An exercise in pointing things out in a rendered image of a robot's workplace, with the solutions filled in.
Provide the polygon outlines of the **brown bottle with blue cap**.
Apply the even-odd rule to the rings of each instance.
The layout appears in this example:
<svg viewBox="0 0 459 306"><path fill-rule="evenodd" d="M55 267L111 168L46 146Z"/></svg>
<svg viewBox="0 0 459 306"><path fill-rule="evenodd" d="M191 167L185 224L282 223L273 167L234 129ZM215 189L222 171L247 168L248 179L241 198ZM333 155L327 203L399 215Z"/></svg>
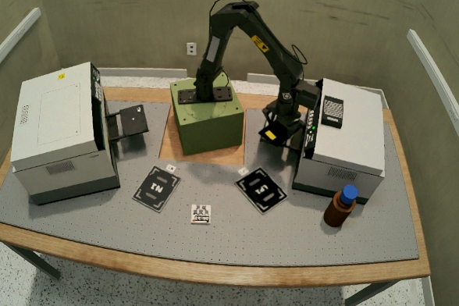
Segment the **brown bottle with blue cap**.
<svg viewBox="0 0 459 306"><path fill-rule="evenodd" d="M331 227L341 226L353 211L357 195L358 189L353 185L346 185L343 190L338 191L324 212L325 223Z"/></svg>

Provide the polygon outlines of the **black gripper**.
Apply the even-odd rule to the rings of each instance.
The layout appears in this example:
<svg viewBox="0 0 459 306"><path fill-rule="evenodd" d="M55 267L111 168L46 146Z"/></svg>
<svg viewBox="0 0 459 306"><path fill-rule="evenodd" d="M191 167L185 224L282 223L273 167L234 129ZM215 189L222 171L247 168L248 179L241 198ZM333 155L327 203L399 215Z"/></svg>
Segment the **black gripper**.
<svg viewBox="0 0 459 306"><path fill-rule="evenodd" d="M282 103L279 100L279 98L277 98L276 100L269 103L267 105L267 108L265 107L262 109L262 112L265 118L267 119L268 124L273 122L276 115L276 120L287 128L288 139L290 139L293 136L294 132L304 123L304 121L299 119L301 117L300 112L297 111L293 115L291 115L294 102ZM269 113L272 113L271 120L269 118ZM296 119L298 119L298 121L295 121Z"/></svg>

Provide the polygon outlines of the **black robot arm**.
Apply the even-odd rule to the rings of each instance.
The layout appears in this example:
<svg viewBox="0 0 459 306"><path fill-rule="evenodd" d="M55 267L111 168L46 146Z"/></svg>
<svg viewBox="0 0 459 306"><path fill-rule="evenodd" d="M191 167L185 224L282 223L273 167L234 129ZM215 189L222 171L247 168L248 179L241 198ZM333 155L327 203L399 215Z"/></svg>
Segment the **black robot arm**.
<svg viewBox="0 0 459 306"><path fill-rule="evenodd" d="M279 79L279 100L295 101L291 115L298 111L299 105L314 111L320 88L299 78L304 68L296 55L292 55L267 27L256 10L258 3L248 1L248 5L246 2L231 2L210 17L211 34L205 57L197 68L197 79L193 83L196 89L179 90L178 105L233 100L231 87L213 87L213 81L222 72L222 57L234 27L238 26L258 46Z"/></svg>

